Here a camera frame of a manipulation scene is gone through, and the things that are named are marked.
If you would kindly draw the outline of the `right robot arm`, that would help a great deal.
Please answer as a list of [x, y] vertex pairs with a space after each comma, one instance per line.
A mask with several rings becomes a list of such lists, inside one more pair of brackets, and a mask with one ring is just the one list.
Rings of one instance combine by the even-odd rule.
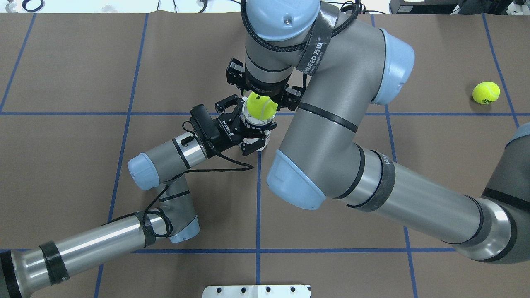
[[529, 260], [529, 124], [518, 126], [479, 198], [460, 194], [355, 142], [370, 105], [386, 109], [407, 83], [413, 48], [320, 0], [242, 0], [243, 84], [281, 108], [280, 91], [304, 75], [301, 101], [266, 183], [309, 211], [327, 199], [394, 220], [477, 262]]

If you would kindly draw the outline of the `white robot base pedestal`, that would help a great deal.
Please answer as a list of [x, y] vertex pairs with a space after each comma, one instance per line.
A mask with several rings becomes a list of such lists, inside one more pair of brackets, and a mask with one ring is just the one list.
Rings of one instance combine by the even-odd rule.
[[311, 298], [310, 285], [213, 285], [207, 286], [203, 298]]

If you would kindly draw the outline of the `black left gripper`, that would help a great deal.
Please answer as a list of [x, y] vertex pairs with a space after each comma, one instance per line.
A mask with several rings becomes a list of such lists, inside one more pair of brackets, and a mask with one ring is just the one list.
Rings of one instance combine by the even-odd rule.
[[207, 113], [207, 156], [220, 155], [227, 149], [238, 147], [243, 156], [248, 156], [255, 151], [263, 151], [269, 143], [271, 131], [277, 127], [276, 121], [255, 125], [241, 124], [239, 119], [243, 98], [233, 94], [214, 104], [214, 109], [219, 113], [213, 118]]

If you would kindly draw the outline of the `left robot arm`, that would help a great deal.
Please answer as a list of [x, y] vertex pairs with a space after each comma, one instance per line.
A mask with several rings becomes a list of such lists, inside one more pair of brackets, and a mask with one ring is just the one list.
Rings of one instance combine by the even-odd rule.
[[1, 115], [1, 296], [26, 298], [181, 232], [187, 187], [114, 220], [131, 117]]

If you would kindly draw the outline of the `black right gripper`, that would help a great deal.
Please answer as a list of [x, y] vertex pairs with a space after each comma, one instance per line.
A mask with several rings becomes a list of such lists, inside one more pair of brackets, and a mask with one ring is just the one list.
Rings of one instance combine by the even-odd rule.
[[259, 96], [277, 98], [277, 111], [281, 109], [295, 111], [301, 102], [303, 87], [289, 87], [290, 76], [291, 74], [288, 74], [285, 79], [278, 82], [263, 82], [256, 79], [252, 74], [246, 73], [244, 64], [236, 58], [232, 58], [226, 68], [227, 83], [237, 87], [241, 96], [250, 91]]

